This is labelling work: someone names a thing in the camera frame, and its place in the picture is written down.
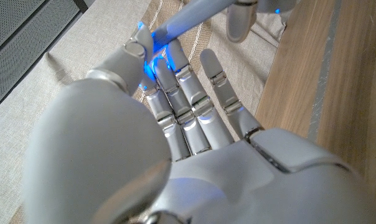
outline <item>speaker grille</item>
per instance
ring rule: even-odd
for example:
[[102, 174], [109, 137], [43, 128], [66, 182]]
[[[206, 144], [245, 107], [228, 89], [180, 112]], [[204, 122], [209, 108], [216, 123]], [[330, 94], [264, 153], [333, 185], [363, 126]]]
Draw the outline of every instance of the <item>speaker grille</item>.
[[0, 45], [44, 2], [44, 0], [0, 0]]
[[72, 0], [49, 1], [0, 51], [0, 101], [77, 13]]

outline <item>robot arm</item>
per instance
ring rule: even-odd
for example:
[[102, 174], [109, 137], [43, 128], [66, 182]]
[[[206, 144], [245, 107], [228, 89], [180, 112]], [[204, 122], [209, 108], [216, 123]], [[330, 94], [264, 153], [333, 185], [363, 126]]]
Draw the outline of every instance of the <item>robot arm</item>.
[[[191, 1], [191, 10], [201, 2]], [[144, 213], [146, 223], [374, 222], [376, 206], [349, 167], [287, 131], [262, 131], [205, 50], [205, 73], [243, 139], [233, 142], [175, 39], [206, 18], [170, 32], [183, 12], [153, 36], [140, 24], [47, 107], [27, 150], [29, 223], [127, 223]], [[156, 58], [152, 70], [165, 43], [167, 60]], [[153, 114], [131, 98], [138, 86]]]
[[154, 50], [168, 44], [187, 30], [220, 11], [227, 10], [227, 37], [239, 43], [256, 22], [256, 12], [275, 13], [293, 9], [296, 0], [194, 0], [160, 25], [153, 33]]

